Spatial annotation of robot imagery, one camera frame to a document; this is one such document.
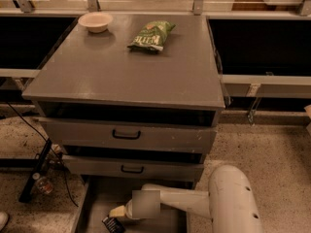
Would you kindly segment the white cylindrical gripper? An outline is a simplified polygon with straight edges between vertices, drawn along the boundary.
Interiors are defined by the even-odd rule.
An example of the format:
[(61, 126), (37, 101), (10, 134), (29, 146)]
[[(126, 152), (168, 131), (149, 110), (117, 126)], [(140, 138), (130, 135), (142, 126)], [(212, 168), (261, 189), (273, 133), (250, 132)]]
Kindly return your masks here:
[(132, 200), (129, 200), (126, 205), (118, 206), (112, 209), (109, 213), (109, 217), (125, 217), (133, 219), (132, 214)]

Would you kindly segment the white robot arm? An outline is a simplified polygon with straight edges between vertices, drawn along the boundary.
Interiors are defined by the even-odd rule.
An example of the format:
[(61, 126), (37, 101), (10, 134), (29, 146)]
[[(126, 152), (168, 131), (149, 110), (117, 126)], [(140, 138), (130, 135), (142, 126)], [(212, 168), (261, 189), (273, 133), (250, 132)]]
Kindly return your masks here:
[(207, 191), (145, 183), (132, 191), (125, 205), (112, 209), (108, 218), (156, 218), (161, 204), (210, 219), (212, 233), (264, 233), (250, 182), (235, 166), (216, 168)]

